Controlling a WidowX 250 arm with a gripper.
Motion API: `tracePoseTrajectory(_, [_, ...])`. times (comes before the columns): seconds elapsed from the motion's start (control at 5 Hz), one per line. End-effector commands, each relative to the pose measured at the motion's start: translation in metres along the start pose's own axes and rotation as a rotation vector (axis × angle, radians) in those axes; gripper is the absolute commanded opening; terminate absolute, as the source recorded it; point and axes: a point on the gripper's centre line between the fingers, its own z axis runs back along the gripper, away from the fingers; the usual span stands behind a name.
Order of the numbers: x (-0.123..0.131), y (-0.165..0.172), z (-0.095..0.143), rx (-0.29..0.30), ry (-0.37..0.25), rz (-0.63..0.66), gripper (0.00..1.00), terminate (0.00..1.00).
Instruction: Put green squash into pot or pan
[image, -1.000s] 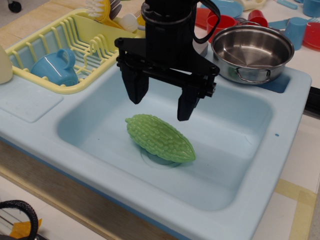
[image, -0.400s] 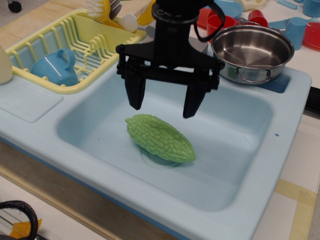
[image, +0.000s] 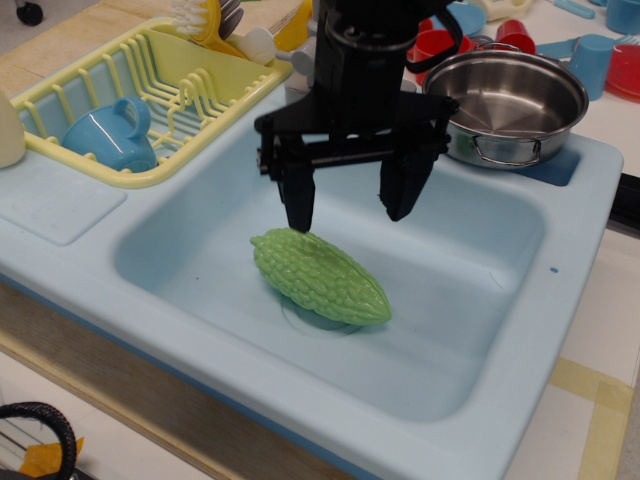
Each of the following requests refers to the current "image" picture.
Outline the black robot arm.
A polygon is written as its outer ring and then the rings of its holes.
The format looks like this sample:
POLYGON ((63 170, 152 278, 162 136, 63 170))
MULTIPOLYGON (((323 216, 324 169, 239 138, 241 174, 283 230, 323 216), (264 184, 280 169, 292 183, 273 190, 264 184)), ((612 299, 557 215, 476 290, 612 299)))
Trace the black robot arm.
POLYGON ((393 221, 413 209, 448 150, 458 103, 402 90, 457 53, 462 29, 445 1, 322 1, 313 85, 256 119, 258 165, 276 182, 288 224, 311 228, 318 168, 380 162, 379 198, 393 221))

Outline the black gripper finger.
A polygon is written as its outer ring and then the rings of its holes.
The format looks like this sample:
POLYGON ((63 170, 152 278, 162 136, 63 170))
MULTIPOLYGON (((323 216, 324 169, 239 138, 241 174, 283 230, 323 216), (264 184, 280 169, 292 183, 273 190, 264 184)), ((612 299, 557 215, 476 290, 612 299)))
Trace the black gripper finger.
POLYGON ((392 221, 400 221, 411 213, 433 165, 431 147, 392 151, 382 157, 379 198, 392 221))
POLYGON ((315 201, 314 170, 305 164, 288 164, 278 181, 289 227, 298 232, 310 230, 315 201))

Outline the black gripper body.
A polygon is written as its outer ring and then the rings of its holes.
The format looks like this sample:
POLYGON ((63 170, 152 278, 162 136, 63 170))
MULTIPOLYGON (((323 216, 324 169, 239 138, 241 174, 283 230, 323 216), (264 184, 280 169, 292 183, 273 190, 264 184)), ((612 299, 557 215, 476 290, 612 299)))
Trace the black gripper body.
POLYGON ((323 14, 315 80, 301 100, 258 118, 258 164, 274 181, 288 164, 314 169, 380 161, 392 151, 447 149, 455 100, 402 90, 419 22, 406 14, 323 14))

